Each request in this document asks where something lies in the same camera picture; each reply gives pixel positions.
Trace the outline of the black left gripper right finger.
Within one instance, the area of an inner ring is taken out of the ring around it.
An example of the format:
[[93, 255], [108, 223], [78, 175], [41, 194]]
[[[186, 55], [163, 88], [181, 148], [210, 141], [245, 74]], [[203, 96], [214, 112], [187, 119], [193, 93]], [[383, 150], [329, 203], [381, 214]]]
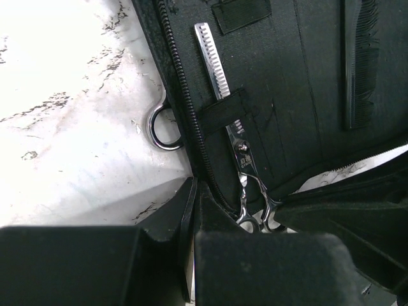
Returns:
[[199, 232], [194, 255], [197, 305], [363, 305], [333, 235]]

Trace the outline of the silver hair scissors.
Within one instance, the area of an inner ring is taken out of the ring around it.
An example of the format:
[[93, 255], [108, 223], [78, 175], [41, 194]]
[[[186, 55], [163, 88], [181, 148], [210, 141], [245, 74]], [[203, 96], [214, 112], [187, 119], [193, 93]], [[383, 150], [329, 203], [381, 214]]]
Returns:
[[162, 88], [161, 97], [148, 112], [146, 120], [147, 136], [153, 146], [163, 151], [175, 151], [183, 147], [171, 105]]

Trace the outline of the silver thinning scissors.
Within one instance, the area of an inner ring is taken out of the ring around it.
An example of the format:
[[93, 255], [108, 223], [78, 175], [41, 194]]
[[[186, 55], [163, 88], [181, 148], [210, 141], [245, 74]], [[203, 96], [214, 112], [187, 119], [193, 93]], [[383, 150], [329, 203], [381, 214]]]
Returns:
[[[226, 99], [231, 95], [230, 88], [210, 26], [206, 22], [200, 22], [194, 25], [194, 30], [214, 94], [218, 101]], [[240, 181], [240, 215], [237, 224], [250, 233], [285, 231], [286, 227], [273, 219], [274, 212], [280, 203], [271, 199], [267, 194], [267, 188], [259, 177], [250, 143], [240, 119], [233, 120], [233, 122], [225, 126], [225, 129], [235, 158], [235, 166]], [[247, 185], [249, 178], [256, 181], [259, 191], [264, 197], [265, 206], [260, 219], [252, 216], [247, 208]]]

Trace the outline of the black zip tool case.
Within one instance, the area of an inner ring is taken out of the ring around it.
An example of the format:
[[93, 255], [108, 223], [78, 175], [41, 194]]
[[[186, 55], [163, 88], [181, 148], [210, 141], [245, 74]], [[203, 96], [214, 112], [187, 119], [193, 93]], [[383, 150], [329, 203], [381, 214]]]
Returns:
[[[344, 1], [135, 1], [193, 173], [240, 213], [225, 126], [240, 119], [277, 222], [338, 236], [357, 271], [407, 303], [407, 154], [301, 192], [311, 177], [407, 144], [407, 2], [377, 1], [369, 124], [344, 127]], [[231, 95], [218, 101], [194, 25], [210, 26]]]

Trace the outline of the black hair comb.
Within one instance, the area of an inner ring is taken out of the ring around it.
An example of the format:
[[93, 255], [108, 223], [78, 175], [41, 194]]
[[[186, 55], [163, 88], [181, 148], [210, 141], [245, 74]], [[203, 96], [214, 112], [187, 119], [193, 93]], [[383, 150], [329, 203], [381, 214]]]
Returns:
[[379, 60], [378, 16], [377, 1], [343, 2], [344, 127], [347, 130], [365, 127], [372, 118]]

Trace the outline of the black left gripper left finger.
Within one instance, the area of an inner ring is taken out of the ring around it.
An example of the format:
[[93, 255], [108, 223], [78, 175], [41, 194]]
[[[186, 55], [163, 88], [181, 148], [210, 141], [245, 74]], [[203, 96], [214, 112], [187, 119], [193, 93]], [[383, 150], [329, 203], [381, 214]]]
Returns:
[[1, 230], [2, 305], [185, 305], [198, 181], [131, 226]]

